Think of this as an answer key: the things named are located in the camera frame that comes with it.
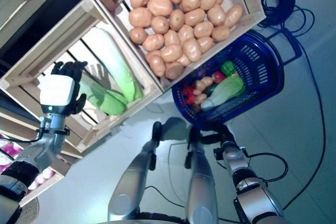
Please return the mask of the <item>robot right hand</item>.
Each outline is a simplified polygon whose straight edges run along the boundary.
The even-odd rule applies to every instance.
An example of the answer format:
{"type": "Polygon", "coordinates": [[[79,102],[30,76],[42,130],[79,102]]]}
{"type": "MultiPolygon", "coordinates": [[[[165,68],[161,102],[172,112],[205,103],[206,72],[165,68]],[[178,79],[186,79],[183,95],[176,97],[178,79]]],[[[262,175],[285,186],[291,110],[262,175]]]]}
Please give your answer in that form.
{"type": "Polygon", "coordinates": [[[225,124],[216,125],[213,131],[213,134],[201,136],[200,142],[205,145],[210,145],[218,142],[231,141],[233,139],[231,131],[225,124]]]}

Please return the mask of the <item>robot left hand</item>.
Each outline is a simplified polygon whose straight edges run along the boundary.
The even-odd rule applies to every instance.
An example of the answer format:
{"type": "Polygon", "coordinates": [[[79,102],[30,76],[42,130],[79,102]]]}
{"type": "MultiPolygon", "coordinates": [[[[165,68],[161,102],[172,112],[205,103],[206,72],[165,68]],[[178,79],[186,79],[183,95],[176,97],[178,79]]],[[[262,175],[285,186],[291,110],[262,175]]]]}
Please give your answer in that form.
{"type": "Polygon", "coordinates": [[[86,61],[57,62],[40,84],[40,105],[44,114],[69,116],[82,111],[86,95],[79,94],[86,61]]]}

